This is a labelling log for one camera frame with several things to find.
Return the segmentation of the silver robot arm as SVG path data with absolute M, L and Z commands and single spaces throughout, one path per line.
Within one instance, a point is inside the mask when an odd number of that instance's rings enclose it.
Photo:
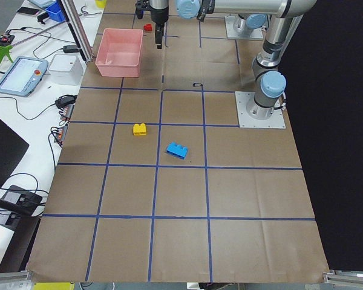
M 242 36 L 250 36 L 266 22 L 265 14 L 239 14 L 235 17 L 233 29 Z
M 271 15 L 270 25 L 261 51 L 257 54 L 252 69 L 256 91 L 246 105 L 247 113 L 254 119 L 267 120 L 276 109 L 276 101 L 284 95 L 285 77 L 277 71 L 283 46 L 290 41 L 296 28 L 295 19 L 300 19 L 315 1 L 175 1 L 178 15 L 183 19 L 196 18 L 203 22 L 213 13 L 236 13 Z

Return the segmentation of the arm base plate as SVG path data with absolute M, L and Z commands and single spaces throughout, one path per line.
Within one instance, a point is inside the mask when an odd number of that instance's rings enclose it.
M 265 14 L 225 16 L 226 37 L 234 40 L 263 40 L 261 27 L 266 19 Z
M 255 102 L 254 92 L 235 91 L 238 124 L 240 128 L 251 129 L 285 129 L 286 124 L 282 109 L 263 108 Z

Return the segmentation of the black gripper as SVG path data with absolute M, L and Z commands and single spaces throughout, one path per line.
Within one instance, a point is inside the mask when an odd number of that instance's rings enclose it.
M 142 19 L 144 11 L 151 13 L 151 19 L 155 23 L 155 44 L 157 49 L 162 49 L 164 24 L 169 18 L 169 1 L 168 0 L 138 0 L 135 4 L 136 16 Z

